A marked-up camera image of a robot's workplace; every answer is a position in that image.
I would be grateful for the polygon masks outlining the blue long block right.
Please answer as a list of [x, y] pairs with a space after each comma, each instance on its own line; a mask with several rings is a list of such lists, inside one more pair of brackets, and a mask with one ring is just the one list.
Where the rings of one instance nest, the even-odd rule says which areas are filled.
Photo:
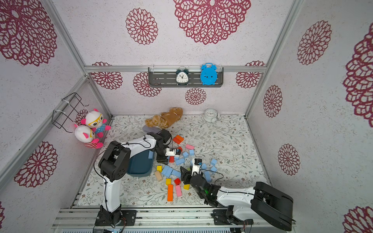
[[212, 178], [210, 176], [210, 172], [204, 170], [204, 177], [206, 179], [207, 182], [211, 182], [212, 181]]

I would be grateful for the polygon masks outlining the long orange block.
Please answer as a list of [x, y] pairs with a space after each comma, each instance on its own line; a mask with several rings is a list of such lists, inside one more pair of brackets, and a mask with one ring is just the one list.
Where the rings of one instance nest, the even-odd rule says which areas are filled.
[[172, 184], [168, 184], [167, 201], [168, 202], [173, 201], [173, 185]]

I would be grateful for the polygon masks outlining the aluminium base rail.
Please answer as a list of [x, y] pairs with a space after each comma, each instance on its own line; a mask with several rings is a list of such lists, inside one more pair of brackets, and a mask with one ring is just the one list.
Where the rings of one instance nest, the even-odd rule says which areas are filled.
[[228, 222], [226, 208], [208, 206], [166, 206], [122, 208], [118, 223], [99, 217], [98, 208], [61, 209], [52, 224], [56, 232], [279, 232], [251, 211], [239, 224]]

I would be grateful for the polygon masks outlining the white plush striped shirt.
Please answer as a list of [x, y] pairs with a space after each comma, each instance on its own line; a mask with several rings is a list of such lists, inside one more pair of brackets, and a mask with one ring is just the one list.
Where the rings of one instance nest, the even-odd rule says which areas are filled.
[[74, 135], [75, 137], [87, 148], [90, 149], [100, 149], [103, 147], [103, 143], [99, 141], [98, 138], [96, 138], [95, 133], [87, 126], [77, 124], [74, 125], [75, 131]]

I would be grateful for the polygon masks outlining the long pink block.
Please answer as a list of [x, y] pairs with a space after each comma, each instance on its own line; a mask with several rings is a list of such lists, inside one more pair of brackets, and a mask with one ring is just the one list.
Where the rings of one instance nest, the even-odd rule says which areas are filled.
[[175, 191], [176, 191], [177, 197], [181, 197], [182, 196], [182, 190], [181, 190], [181, 186], [180, 185], [176, 185], [175, 186]]

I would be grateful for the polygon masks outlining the blue blocks cluster front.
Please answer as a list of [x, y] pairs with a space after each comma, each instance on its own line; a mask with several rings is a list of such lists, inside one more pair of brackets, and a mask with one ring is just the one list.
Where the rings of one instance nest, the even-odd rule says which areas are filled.
[[167, 178], [170, 178], [171, 175], [176, 176], [177, 178], [181, 177], [180, 169], [173, 169], [169, 166], [165, 166], [161, 172], [161, 174]]

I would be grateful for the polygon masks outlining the grey wall shelf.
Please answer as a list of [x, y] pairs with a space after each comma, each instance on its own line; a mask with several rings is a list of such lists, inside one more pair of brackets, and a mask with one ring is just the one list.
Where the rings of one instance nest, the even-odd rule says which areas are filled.
[[[185, 72], [188, 76], [188, 82], [186, 84], [181, 84], [177, 82], [177, 75], [181, 72]], [[201, 69], [191, 69], [191, 68], [175, 68], [169, 70], [156, 70], [154, 68], [148, 69], [148, 83], [150, 87], [164, 87], [164, 88], [174, 88], [174, 87], [222, 87], [224, 81], [224, 68], [217, 68], [217, 80], [215, 84], [206, 85], [201, 81]]]

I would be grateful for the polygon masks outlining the red cube front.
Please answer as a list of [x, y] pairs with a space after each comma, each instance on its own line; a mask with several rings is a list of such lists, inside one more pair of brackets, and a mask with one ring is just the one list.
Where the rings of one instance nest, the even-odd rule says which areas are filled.
[[180, 183], [181, 183], [181, 181], [180, 181], [179, 178], [177, 178], [176, 180], [174, 180], [174, 182], [175, 182], [176, 185], [180, 185]]

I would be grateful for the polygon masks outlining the pink block back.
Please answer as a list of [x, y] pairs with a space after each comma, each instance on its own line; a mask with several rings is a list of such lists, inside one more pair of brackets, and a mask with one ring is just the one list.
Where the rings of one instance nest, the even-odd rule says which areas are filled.
[[185, 148], [188, 150], [193, 150], [195, 147], [193, 145], [186, 144]]

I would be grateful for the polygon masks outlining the purple oval pad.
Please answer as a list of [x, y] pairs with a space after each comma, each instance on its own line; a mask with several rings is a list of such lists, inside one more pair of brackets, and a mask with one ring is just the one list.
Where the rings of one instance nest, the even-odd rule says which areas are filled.
[[145, 132], [145, 133], [158, 133], [158, 132], [160, 132], [161, 131], [161, 129], [159, 129], [159, 128], [157, 128], [157, 127], [148, 127], [148, 126], [146, 126], [146, 125], [144, 125], [143, 127], [142, 127], [142, 129], [143, 129], [143, 131]]

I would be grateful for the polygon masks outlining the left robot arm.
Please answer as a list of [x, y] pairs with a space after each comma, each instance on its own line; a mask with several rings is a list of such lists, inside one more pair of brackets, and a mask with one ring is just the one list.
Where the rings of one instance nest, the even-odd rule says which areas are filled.
[[130, 160], [145, 152], [154, 152], [157, 162], [167, 165], [169, 160], [166, 153], [171, 141], [171, 133], [161, 130], [129, 142], [112, 141], [109, 144], [99, 162], [100, 176], [104, 181], [104, 203], [101, 205], [104, 215], [112, 218], [121, 210], [120, 183], [130, 167]]

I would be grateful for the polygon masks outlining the blue alarm clock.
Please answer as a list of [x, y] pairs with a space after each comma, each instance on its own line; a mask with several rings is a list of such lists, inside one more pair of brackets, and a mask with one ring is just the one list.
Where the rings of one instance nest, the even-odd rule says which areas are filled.
[[201, 66], [200, 80], [202, 85], [214, 85], [218, 77], [217, 67], [212, 63]]

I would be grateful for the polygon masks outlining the teal plastic bin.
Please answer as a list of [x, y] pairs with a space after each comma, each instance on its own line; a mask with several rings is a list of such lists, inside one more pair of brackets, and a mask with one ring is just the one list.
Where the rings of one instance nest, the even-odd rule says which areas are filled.
[[145, 150], [130, 158], [127, 174], [132, 177], [149, 176], [153, 168], [153, 160], [148, 159], [150, 150]]

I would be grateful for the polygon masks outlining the brown plush dog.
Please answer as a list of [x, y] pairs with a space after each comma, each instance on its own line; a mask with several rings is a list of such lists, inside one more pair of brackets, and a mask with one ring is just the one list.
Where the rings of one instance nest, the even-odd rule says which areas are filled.
[[160, 129], [168, 129], [174, 123], [178, 122], [183, 115], [183, 109], [180, 107], [171, 108], [168, 112], [163, 112], [160, 115], [155, 115], [152, 118], [145, 120], [147, 127], [158, 127]]

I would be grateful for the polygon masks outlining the tan wooden block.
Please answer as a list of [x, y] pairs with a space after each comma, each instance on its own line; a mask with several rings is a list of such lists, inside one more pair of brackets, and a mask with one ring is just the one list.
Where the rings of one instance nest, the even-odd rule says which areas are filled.
[[155, 177], [156, 177], [156, 179], [157, 179], [158, 182], [160, 182], [160, 181], [163, 180], [163, 177], [162, 177], [162, 175], [161, 175], [161, 173], [159, 171], [156, 171], [154, 173], [154, 175], [155, 175]]

